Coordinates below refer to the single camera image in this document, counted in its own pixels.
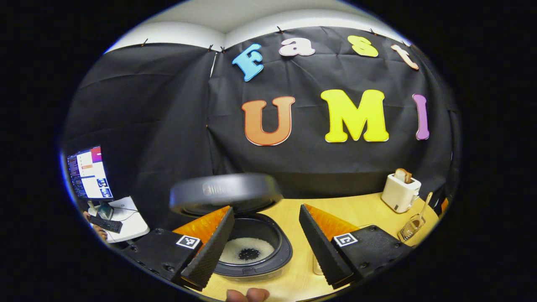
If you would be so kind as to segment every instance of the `black keyboard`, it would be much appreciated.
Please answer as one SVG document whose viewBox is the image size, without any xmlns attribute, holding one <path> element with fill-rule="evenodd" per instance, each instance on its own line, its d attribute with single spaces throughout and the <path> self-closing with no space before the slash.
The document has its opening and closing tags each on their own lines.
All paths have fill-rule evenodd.
<svg viewBox="0 0 537 302">
<path fill-rule="evenodd" d="M 123 222 L 121 221 L 105 220 L 97 216 L 90 216 L 90 222 L 94 225 L 100 226 L 107 231 L 118 234 L 121 231 L 121 227 L 123 226 Z"/>
</svg>

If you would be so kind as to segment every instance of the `glass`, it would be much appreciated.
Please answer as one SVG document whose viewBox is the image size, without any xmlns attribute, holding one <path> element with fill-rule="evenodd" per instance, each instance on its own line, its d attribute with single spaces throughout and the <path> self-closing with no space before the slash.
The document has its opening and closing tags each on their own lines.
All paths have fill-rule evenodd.
<svg viewBox="0 0 537 302">
<path fill-rule="evenodd" d="M 421 221 L 419 221 L 419 214 L 416 214 L 410 217 L 410 220 L 404 225 L 404 227 L 397 233 L 399 240 L 406 241 L 412 238 L 419 229 L 425 224 L 425 218 L 422 216 Z"/>
</svg>

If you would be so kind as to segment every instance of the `foam letter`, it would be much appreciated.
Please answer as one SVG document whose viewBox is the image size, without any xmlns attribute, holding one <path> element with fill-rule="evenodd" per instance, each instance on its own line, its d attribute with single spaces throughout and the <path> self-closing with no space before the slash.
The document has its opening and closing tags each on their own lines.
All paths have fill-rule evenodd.
<svg viewBox="0 0 537 302">
<path fill-rule="evenodd" d="M 330 115 L 330 132 L 324 137 L 327 142 L 344 142 L 347 134 L 343 132 L 343 123 L 351 133 L 353 140 L 358 140 L 365 123 L 366 141 L 387 141 L 389 138 L 384 124 L 382 101 L 384 94 L 378 90 L 366 90 L 358 108 L 343 90 L 332 89 L 323 91 L 321 98 L 328 103 Z"/>
<path fill-rule="evenodd" d="M 347 40 L 352 44 L 352 49 L 359 55 L 376 57 L 379 52 L 371 45 L 371 42 L 364 37 L 350 35 Z"/>
<path fill-rule="evenodd" d="M 284 142 L 291 134 L 291 104 L 294 97 L 277 97 L 272 104 L 278 107 L 278 129 L 272 133 L 263 131 L 262 115 L 264 100 L 252 100 L 242 105 L 244 110 L 244 134 L 257 146 L 274 146 Z"/>
<path fill-rule="evenodd" d="M 402 48 L 400 48 L 399 45 L 395 45 L 395 44 L 394 44 L 394 45 L 391 46 L 391 48 L 392 48 L 393 50 L 395 50 L 395 51 L 396 51 L 396 52 L 403 58 L 403 61 L 404 61 L 408 66 L 410 66 L 410 68 L 413 68 L 413 69 L 415 69 L 415 70 L 418 70 L 418 69 L 419 69 L 418 64 L 412 62 L 412 61 L 410 60 L 410 58 L 408 57 L 408 53 L 407 53 L 405 50 L 403 50 Z"/>
<path fill-rule="evenodd" d="M 427 100 L 422 95 L 412 95 L 416 107 L 418 109 L 418 132 L 416 132 L 417 140 L 426 140 L 429 138 L 429 129 L 427 127 L 427 110 L 425 103 Z"/>
<path fill-rule="evenodd" d="M 257 43 L 252 44 L 231 62 L 232 64 L 237 64 L 241 68 L 242 72 L 244 72 L 244 80 L 246 82 L 251 80 L 263 69 L 262 64 L 254 64 L 254 61 L 261 62 L 263 59 L 261 54 L 255 51 L 260 48 L 261 45 Z"/>
<path fill-rule="evenodd" d="M 311 47 L 311 41 L 306 38 L 291 38 L 281 42 L 279 53 L 284 56 L 312 55 L 315 49 Z"/>
</svg>

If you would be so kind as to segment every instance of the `monitor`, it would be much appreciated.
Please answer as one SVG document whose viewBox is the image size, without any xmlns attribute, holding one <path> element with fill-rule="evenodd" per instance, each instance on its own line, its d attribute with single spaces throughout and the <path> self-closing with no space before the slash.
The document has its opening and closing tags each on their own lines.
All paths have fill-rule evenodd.
<svg viewBox="0 0 537 302">
<path fill-rule="evenodd" d="M 67 168 L 77 198 L 99 201 L 100 204 L 114 200 L 105 174 L 101 146 L 68 156 Z"/>
</svg>

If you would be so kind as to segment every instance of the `bread slice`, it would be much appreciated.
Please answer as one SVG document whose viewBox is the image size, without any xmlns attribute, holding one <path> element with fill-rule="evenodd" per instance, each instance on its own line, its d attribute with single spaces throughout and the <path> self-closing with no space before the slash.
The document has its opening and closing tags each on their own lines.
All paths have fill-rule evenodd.
<svg viewBox="0 0 537 302">
<path fill-rule="evenodd" d="M 395 170 L 395 178 L 397 178 L 400 181 L 408 184 L 408 183 L 412 182 L 412 179 L 411 179 L 412 178 L 412 173 L 408 173 L 403 168 L 398 168 L 397 170 Z"/>
</svg>

